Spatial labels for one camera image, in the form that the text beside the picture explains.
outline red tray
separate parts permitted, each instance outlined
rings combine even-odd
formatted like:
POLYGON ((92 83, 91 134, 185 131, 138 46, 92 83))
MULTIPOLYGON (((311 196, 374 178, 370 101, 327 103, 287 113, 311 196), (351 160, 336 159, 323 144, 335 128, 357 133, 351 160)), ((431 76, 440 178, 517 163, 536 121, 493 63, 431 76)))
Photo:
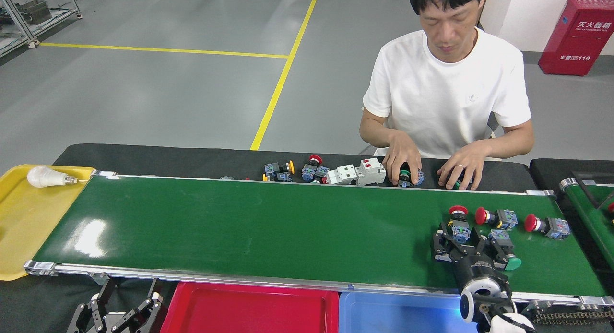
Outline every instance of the red tray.
POLYGON ((338 333, 339 294, 179 283, 161 333, 338 333))

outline light bulb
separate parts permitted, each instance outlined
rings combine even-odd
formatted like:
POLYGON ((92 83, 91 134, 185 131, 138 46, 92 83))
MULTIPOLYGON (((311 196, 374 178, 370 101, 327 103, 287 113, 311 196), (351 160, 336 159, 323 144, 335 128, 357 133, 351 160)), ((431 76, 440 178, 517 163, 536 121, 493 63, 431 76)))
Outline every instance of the light bulb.
POLYGON ((46 166, 37 166, 28 171, 28 182, 37 188, 44 188, 50 186, 65 186, 66 184, 76 184, 77 178, 52 170, 46 166))

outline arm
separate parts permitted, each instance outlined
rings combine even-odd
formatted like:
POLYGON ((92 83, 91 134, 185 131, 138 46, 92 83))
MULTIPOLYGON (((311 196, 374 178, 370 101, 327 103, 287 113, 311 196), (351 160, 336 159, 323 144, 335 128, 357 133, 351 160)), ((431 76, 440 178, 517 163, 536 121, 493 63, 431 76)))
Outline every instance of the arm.
POLYGON ((360 137, 375 147, 388 147, 382 164, 393 185, 396 186, 399 183, 399 171, 405 162, 410 166, 412 183, 416 184, 418 182, 417 171, 422 167, 420 152, 408 134, 401 130, 384 127, 386 119, 386 117, 371 114, 364 108, 360 120, 360 137))
POLYGON ((487 156, 511 158, 512 156, 529 153, 533 148, 535 137, 533 135, 533 123, 530 119, 514 127, 503 127, 503 130, 505 134, 500 138, 473 141, 454 153, 437 171, 439 185, 445 185, 447 189, 452 189, 454 182, 464 169, 465 176, 459 190, 467 189, 472 177, 471 190, 478 189, 482 180, 484 158, 487 158, 487 156))

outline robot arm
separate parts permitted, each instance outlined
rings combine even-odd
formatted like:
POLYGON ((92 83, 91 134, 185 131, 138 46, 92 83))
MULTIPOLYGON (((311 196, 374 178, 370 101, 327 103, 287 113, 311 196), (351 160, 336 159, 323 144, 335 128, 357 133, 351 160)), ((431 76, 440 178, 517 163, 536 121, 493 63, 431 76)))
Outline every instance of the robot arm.
MULTIPOLYGON (((462 221, 458 215, 462 209, 450 209, 454 221, 462 221)), ((460 313, 466 322, 476 322, 481 333, 524 333, 535 329, 528 318, 516 312, 511 300, 509 280, 499 269, 505 269, 506 258, 501 257, 502 248, 497 241, 489 242, 476 228, 468 238, 460 238, 448 232, 441 223, 433 236, 433 257, 436 261, 450 262, 458 285, 460 313)))

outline red fire extinguisher box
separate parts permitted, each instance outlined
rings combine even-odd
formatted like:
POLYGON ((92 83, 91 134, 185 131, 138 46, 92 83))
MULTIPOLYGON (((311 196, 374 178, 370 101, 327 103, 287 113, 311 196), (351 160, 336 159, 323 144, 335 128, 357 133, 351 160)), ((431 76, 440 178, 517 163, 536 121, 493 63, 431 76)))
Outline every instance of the red fire extinguisher box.
POLYGON ((586 75, 614 31, 614 0, 567 0, 539 60, 544 73, 586 75))

